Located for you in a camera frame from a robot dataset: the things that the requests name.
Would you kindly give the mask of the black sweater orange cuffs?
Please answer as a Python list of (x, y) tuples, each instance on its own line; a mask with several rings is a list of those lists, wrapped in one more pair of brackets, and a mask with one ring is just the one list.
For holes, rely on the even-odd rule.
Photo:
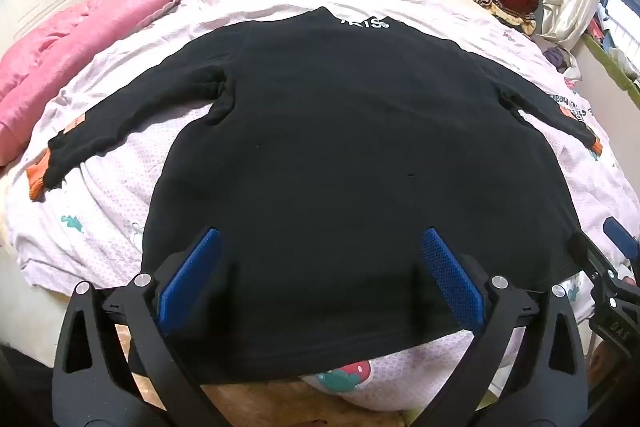
[(222, 258), (171, 348), (203, 384), (293, 378), (408, 349), (457, 322), (421, 259), (434, 229), (489, 273), (545, 291), (580, 229), (544, 122), (597, 135), (512, 70), (398, 20), (327, 9), (202, 35), (49, 143), (47, 190), (172, 106), (142, 267), (208, 228)]

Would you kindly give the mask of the green window sill mat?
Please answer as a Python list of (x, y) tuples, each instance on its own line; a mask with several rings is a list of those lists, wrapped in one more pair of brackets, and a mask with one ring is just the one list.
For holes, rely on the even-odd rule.
[(599, 46), (596, 40), (590, 35), (583, 34), (580, 38), (591, 55), (603, 66), (605, 72), (608, 73), (617, 88), (628, 95), (628, 98), (634, 102), (634, 105), (640, 108), (640, 94), (638, 86), (626, 76), (623, 69), (616, 64), (612, 57), (605, 53), (605, 50)]

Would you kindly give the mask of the pink strawberry bed sheet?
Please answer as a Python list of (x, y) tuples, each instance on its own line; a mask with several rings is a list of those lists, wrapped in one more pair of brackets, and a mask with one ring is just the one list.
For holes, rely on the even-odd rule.
[[(113, 153), (93, 157), (72, 170), (61, 190), (44, 202), (28, 195), (26, 168), (35, 162), (49, 139), (117, 89), (155, 66), (190, 40), (220, 26), (244, 20), (280, 20), (326, 6), (336, 16), (360, 22), (389, 16), (427, 35), (454, 40), (465, 51), (491, 58), (525, 79), (587, 124), (595, 124), (589, 103), (569, 94), (559, 74), (533, 43), (515, 30), (490, 22), (469, 0), (177, 0), (163, 15), (124, 40), (99, 53), (61, 93), (48, 103), (35, 127), (25, 155), (1, 178), (1, 240), (20, 266), (25, 283), (17, 282), (17, 267), (1, 261), (1, 295), (9, 297), (10, 281), (17, 297), (1, 305), (1, 339), (47, 365), (53, 362), (62, 322), (62, 303), (80, 280), (102, 286), (126, 283), (140, 268), (142, 233), (153, 187), (172, 141), (208, 105), (171, 109), (153, 117)], [(603, 232), (604, 220), (614, 216), (639, 238), (639, 199), (604, 138), (604, 153), (587, 159), (578, 143), (533, 117), (558, 158), (580, 224), (613, 263), (620, 275), (631, 276), (623, 254)], [(43, 300), (51, 299), (51, 309)], [(449, 376), (471, 341), (462, 332), (450, 340), (409, 349), (399, 355), (364, 362), (364, 381), (339, 397), (375, 411), (424, 407)]]

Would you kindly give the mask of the window with bars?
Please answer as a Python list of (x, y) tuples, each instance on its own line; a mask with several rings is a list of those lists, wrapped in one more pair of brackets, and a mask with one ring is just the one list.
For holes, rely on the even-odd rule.
[(639, 0), (601, 0), (605, 51), (631, 82), (639, 84)]

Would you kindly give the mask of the pink plush blanket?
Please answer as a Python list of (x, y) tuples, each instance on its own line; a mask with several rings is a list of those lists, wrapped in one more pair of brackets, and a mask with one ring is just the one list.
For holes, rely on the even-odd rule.
[(175, 0), (85, 0), (57, 12), (1, 59), (1, 162), (24, 152), (44, 106), (93, 57)]

